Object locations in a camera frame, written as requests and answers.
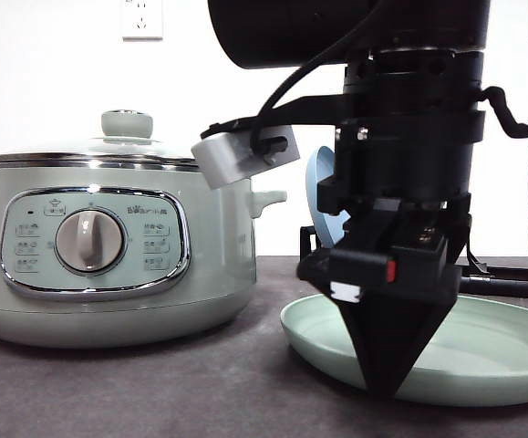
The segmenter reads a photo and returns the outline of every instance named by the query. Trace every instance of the screw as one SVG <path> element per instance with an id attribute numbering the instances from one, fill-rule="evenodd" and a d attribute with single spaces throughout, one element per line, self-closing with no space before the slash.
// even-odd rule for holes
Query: screw
<path id="1" fill-rule="evenodd" d="M 420 235 L 418 241 L 421 244 L 428 244 L 431 241 L 431 235 Z"/>
<path id="2" fill-rule="evenodd" d="M 369 138 L 369 129 L 365 127 L 359 128 L 357 132 L 357 140 L 365 141 L 368 138 Z"/>

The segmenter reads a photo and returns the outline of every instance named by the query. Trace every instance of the brand logo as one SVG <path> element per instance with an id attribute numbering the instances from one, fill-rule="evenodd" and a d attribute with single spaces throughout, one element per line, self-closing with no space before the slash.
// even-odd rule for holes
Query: brand logo
<path id="1" fill-rule="evenodd" d="M 144 208 L 140 205 L 128 207 L 128 214 L 168 214 L 165 208 Z"/>

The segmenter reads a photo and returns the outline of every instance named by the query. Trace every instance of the electrical outlet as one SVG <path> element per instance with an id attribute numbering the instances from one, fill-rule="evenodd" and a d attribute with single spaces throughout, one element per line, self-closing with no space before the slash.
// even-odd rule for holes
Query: electrical outlet
<path id="1" fill-rule="evenodd" d="M 162 39 L 162 0 L 120 0 L 124 39 Z"/>

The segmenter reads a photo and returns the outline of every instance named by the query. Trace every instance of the cooker lid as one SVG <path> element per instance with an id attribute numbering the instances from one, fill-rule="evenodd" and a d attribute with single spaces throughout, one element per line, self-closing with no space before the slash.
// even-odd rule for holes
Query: cooker lid
<path id="1" fill-rule="evenodd" d="M 153 120 L 148 114 L 129 109 L 107 111 L 101 115 L 101 128 L 104 137 L 43 144 L 27 152 L 0 154 L 0 163 L 37 162 L 47 166 L 59 162 L 120 162 L 198 167 L 192 157 L 182 156 L 150 137 Z"/>

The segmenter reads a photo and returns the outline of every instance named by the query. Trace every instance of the cooker handle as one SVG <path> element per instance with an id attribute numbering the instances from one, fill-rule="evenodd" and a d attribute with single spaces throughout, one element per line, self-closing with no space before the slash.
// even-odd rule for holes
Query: cooker handle
<path id="1" fill-rule="evenodd" d="M 250 215 L 252 219 L 257 219 L 265 207 L 273 203 L 284 203 L 287 199 L 288 193 L 283 191 L 252 193 Z"/>

